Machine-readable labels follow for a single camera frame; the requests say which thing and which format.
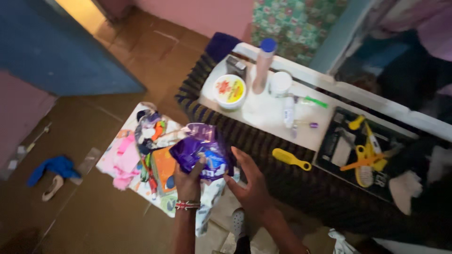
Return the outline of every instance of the yellow label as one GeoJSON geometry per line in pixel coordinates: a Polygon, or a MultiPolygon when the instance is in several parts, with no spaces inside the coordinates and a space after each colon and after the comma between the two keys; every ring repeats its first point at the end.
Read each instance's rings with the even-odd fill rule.
{"type": "Polygon", "coordinates": [[[216,84],[218,98],[222,102],[234,103],[238,101],[244,92],[244,84],[241,80],[227,77],[216,84]]]}
{"type": "Polygon", "coordinates": [[[235,80],[226,102],[228,103],[236,102],[242,97],[242,94],[243,94],[242,81],[235,80]]]}

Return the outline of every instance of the blue door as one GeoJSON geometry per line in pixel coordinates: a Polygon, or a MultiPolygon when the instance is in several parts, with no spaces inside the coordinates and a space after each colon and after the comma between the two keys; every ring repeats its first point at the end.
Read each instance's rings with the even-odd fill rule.
{"type": "Polygon", "coordinates": [[[0,69],[62,96],[144,90],[54,0],[0,2],[0,69]]]}

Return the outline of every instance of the plastic bag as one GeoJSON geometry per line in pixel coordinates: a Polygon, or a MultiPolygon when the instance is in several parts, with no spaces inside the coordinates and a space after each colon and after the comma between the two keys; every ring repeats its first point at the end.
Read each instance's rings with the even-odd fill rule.
{"type": "Polygon", "coordinates": [[[202,154],[206,165],[200,178],[208,182],[234,175],[234,166],[230,161],[230,149],[222,142],[215,126],[203,123],[189,123],[181,129],[187,137],[171,147],[169,153],[180,164],[182,172],[189,174],[202,154]]]}

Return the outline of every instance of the orange box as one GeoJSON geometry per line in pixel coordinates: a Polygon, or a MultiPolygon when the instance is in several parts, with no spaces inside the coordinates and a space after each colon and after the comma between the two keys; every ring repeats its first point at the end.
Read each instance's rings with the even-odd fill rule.
{"type": "Polygon", "coordinates": [[[161,196],[176,190],[176,187],[171,189],[166,188],[166,181],[174,174],[177,163],[170,154],[169,150],[171,147],[172,146],[168,146],[160,150],[156,150],[151,156],[152,172],[158,183],[157,190],[161,196]]]}

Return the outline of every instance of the white plastic container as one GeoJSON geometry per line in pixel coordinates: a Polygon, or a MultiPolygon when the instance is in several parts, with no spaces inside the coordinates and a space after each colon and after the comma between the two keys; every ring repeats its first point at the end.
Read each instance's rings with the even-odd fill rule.
{"type": "Polygon", "coordinates": [[[227,74],[219,77],[213,86],[213,97],[220,107],[228,110],[238,109],[243,105],[246,84],[237,75],[227,74]]]}
{"type": "Polygon", "coordinates": [[[295,102],[292,96],[284,98],[284,125],[292,128],[295,120],[295,102]]]}
{"type": "Polygon", "coordinates": [[[270,95],[276,98],[286,97],[289,88],[292,86],[292,77],[290,74],[284,71],[279,71],[273,74],[273,77],[270,81],[269,92],[270,95]]]}
{"type": "Polygon", "coordinates": [[[261,94],[265,90],[268,70],[273,62],[276,47],[276,41],[272,38],[266,38],[260,42],[260,50],[256,61],[256,78],[252,85],[254,94],[261,94]]]}

